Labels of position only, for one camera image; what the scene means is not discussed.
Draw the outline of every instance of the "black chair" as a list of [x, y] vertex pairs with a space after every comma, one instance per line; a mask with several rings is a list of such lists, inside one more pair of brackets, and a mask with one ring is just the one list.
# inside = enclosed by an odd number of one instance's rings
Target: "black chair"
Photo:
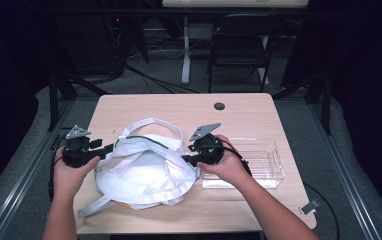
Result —
[[[281, 21], [274, 16], [231, 14], [220, 17], [213, 25], [212, 46], [207, 72], [212, 90], [213, 66], [227, 68], [265, 68], [260, 92], [266, 82], [273, 43], [281, 33]], [[266, 45], [263, 36], [268, 36]]]

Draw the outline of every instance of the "table leg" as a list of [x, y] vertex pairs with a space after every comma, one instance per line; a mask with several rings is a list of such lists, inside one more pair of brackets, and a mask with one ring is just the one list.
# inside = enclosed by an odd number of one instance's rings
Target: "table leg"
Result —
[[188, 27], [188, 18], [184, 18], [184, 65], [182, 67], [182, 84], [190, 83], [191, 59]]

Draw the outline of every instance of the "forearm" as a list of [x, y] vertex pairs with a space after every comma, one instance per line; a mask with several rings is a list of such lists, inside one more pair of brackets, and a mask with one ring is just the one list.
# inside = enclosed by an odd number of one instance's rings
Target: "forearm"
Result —
[[73, 199], [54, 198], [42, 239], [77, 239]]
[[306, 224], [253, 178], [243, 178], [237, 189], [248, 202], [268, 239], [317, 239]]

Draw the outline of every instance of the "clear plastic container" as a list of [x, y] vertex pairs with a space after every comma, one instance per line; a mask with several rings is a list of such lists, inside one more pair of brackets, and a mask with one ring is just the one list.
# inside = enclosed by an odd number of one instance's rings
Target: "clear plastic container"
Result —
[[[230, 138], [250, 167], [253, 178], [264, 188], [276, 188], [285, 177], [275, 140], [270, 138]], [[233, 188], [215, 174], [202, 172], [203, 188]]]

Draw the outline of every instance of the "wooden table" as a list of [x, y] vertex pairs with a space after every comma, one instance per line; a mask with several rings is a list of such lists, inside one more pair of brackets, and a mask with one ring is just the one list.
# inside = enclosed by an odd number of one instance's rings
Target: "wooden table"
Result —
[[[224, 103], [216, 110], [215, 103]], [[272, 138], [285, 171], [285, 179], [269, 192], [298, 215], [310, 228], [316, 226], [313, 213], [300, 214], [298, 208], [309, 202], [296, 163], [270, 95], [255, 94], [154, 94], [106, 95], [100, 98], [89, 130], [91, 140], [114, 143], [125, 127], [138, 120], [155, 117], [179, 127], [184, 144], [198, 126], [220, 122], [214, 134], [232, 138]], [[146, 127], [141, 133], [163, 133], [164, 128]], [[132, 210], [114, 206], [87, 218], [76, 216], [80, 234], [134, 233], [204, 233], [260, 231], [246, 201], [236, 189], [203, 189], [201, 179], [175, 206], [156, 206]], [[86, 177], [74, 202], [77, 210], [100, 197], [96, 192], [94, 174]]]

